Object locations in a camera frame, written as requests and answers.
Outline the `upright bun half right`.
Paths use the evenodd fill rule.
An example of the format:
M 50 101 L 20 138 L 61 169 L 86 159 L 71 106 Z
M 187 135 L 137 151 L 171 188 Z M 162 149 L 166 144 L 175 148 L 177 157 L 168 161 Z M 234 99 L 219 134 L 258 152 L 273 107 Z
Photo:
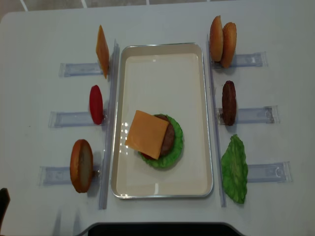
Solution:
M 228 22 L 222 29 L 223 32 L 223 52 L 220 60 L 221 65 L 224 68 L 228 68 L 233 60 L 236 42 L 237 42 L 237 30 L 236 25 L 233 22 Z

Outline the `bun with sesame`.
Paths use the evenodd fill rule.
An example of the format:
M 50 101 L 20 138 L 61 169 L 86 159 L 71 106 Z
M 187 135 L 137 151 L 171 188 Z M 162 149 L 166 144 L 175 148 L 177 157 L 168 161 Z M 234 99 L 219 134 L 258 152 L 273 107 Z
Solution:
M 211 24 L 209 46 L 212 60 L 220 61 L 223 52 L 223 31 L 220 15 L 216 16 Z

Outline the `upright bun half left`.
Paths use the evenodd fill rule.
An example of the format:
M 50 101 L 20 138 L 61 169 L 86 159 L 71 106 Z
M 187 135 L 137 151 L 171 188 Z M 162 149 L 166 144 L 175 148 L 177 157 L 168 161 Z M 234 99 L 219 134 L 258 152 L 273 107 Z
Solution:
M 78 193 L 86 193 L 93 177 L 93 153 L 90 144 L 77 140 L 72 148 L 70 159 L 70 180 Z

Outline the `right clear acrylic rail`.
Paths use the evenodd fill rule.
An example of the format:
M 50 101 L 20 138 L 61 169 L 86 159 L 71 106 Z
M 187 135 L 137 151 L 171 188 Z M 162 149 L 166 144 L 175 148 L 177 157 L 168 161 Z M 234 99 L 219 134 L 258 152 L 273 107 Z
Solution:
M 220 191 L 220 205 L 221 207 L 226 207 L 226 196 L 222 184 L 222 171 L 221 171 L 221 146 L 220 146 L 220 136 L 219 136 L 219 126 L 217 119 L 217 108 L 216 108 L 216 96 L 215 96 L 215 86 L 212 72 L 212 59 L 210 56 L 210 34 L 206 37 L 206 47 L 207 47 L 207 66 L 209 74 L 209 85 L 210 85 L 210 99 L 211 99 L 211 113 L 213 117 L 213 130 L 214 130 L 214 143 L 215 143 L 215 154 L 218 172 L 218 182 Z

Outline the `clear holder under lettuce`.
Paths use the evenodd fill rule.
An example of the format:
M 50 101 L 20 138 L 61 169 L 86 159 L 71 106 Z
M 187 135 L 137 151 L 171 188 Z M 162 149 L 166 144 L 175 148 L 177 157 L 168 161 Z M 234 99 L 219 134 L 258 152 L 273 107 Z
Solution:
M 290 162 L 248 165 L 248 183 L 292 182 Z

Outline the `clear acrylic rail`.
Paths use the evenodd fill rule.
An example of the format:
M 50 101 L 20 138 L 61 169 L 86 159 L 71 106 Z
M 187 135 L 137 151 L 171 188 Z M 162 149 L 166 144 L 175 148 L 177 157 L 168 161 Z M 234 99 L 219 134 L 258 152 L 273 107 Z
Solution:
M 211 113 L 213 117 L 213 130 L 214 130 L 214 143 L 215 143 L 215 154 L 218 172 L 218 182 L 220 191 L 220 205 L 221 207 L 226 207 L 226 196 L 222 184 L 222 171 L 221 171 L 221 146 L 220 146 L 220 136 L 219 136 L 219 126 L 217 119 L 217 108 L 216 108 L 216 96 L 215 96 L 215 86 L 212 72 L 212 59 L 210 56 L 210 34 L 206 37 L 206 47 L 207 47 L 207 66 L 209 74 L 209 85 L 210 85 L 210 99 L 211 99 Z
M 110 60 L 110 70 L 108 79 L 110 80 L 110 96 L 107 109 L 106 119 L 106 137 L 104 146 L 104 157 L 102 162 L 101 183 L 99 193 L 100 210 L 106 209 L 108 198 L 110 162 L 112 154 L 113 132 L 115 128 L 115 110 L 116 110 L 116 92 L 117 92 L 117 77 L 119 67 L 120 47 L 117 40 L 114 41 L 113 54 Z

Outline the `flat red tomato slice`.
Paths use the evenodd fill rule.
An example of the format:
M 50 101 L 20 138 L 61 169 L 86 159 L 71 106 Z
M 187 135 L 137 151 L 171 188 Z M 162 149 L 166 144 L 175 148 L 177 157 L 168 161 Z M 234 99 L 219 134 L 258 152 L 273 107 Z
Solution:
M 146 154 L 144 154 L 144 153 L 141 153 L 141 154 L 142 154 L 143 157 L 145 157 L 145 158 L 147 158 L 147 159 L 151 159 L 150 156 L 148 156 L 148 155 L 146 155 Z

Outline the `upright brown meat patty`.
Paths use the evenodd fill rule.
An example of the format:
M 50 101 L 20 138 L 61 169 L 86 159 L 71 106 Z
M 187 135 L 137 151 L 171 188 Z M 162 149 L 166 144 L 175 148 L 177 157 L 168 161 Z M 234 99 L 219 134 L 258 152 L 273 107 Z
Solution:
M 232 81 L 226 81 L 222 89 L 222 117 L 225 125 L 232 126 L 236 119 L 236 91 Z

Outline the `black base at bottom edge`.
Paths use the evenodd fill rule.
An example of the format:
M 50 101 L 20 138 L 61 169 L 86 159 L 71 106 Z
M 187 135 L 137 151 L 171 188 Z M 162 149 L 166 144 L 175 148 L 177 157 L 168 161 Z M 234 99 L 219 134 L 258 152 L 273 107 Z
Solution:
M 223 223 L 106 223 L 96 224 L 85 236 L 241 236 Z

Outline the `upright bun half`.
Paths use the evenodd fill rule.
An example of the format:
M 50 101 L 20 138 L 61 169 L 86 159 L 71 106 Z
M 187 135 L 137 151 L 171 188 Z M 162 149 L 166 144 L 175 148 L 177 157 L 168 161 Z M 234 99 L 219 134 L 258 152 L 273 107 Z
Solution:
M 221 65 L 224 68 L 228 68 L 233 60 L 236 42 L 237 42 L 237 30 L 236 25 L 233 22 L 228 22 L 222 29 L 223 32 L 223 52 L 220 60 Z
M 86 193 L 93 177 L 93 153 L 90 144 L 77 140 L 72 148 L 70 159 L 70 180 L 78 193 Z

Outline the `clear holder under tomato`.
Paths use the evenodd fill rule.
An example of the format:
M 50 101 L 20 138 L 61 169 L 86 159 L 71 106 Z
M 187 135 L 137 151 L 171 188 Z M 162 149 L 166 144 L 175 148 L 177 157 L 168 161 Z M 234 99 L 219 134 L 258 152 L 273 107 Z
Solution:
M 95 126 L 90 112 L 51 112 L 49 128 Z

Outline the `white rectangular metal tray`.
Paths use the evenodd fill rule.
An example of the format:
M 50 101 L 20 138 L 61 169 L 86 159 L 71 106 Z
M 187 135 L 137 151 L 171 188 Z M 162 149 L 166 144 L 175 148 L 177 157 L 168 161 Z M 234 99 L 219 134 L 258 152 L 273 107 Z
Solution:
M 197 44 L 126 47 L 115 105 L 111 188 L 117 198 L 204 197 L 212 191 L 204 58 Z M 171 167 L 152 167 L 125 144 L 138 110 L 167 115 L 180 125 L 183 148 Z

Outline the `left clear acrylic rail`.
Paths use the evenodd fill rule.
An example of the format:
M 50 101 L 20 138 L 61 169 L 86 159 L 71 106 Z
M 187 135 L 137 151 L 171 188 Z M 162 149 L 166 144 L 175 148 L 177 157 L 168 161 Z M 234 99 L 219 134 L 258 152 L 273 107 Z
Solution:
M 114 41 L 113 54 L 110 60 L 110 70 L 108 79 L 110 80 L 110 96 L 107 109 L 106 119 L 106 137 L 104 146 L 104 157 L 102 162 L 101 183 L 99 193 L 100 210 L 106 209 L 108 198 L 110 162 L 112 154 L 113 132 L 115 128 L 115 110 L 116 110 L 116 92 L 117 92 L 117 77 L 119 67 L 120 47 L 117 40 Z

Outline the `clear holder under left bun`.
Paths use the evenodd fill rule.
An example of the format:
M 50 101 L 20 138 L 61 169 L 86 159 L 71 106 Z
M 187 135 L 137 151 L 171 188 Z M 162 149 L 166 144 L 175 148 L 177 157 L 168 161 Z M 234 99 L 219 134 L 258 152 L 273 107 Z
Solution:
M 69 167 L 44 167 L 39 168 L 38 186 L 72 185 Z

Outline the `dark object at left edge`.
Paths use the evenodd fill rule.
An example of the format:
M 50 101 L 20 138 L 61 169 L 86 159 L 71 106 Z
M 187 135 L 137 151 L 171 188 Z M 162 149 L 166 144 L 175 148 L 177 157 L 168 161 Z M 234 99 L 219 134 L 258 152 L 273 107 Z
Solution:
M 10 203 L 10 195 L 7 188 L 2 188 L 0 190 L 0 227 Z

